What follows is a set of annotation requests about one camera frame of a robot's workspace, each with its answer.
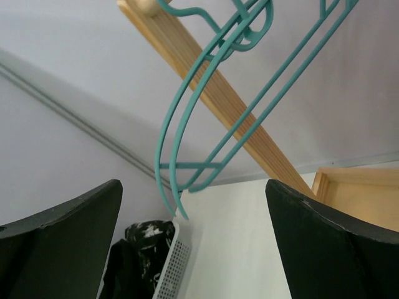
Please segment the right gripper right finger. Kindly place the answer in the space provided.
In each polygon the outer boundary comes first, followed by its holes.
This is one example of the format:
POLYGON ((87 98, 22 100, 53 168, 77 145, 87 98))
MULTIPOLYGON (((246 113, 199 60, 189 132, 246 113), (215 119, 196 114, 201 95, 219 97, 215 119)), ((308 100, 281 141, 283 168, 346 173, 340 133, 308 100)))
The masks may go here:
POLYGON ((292 298, 398 298, 398 233, 268 180, 267 206, 292 298))

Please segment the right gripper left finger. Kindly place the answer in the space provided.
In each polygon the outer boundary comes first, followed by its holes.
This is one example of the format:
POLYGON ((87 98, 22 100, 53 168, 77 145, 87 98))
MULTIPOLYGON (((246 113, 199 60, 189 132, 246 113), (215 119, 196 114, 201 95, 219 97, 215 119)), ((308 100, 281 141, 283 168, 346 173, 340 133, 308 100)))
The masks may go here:
POLYGON ((1 298, 96 298, 122 194, 112 179, 1 225, 1 298))

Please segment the black trousers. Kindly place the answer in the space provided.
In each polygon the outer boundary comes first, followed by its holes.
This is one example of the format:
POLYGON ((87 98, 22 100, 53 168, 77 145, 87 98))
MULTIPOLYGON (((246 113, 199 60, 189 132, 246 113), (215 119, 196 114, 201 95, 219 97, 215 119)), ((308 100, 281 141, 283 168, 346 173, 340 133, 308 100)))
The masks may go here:
POLYGON ((99 298, 139 298, 138 259, 133 247, 123 239, 110 248, 99 298))

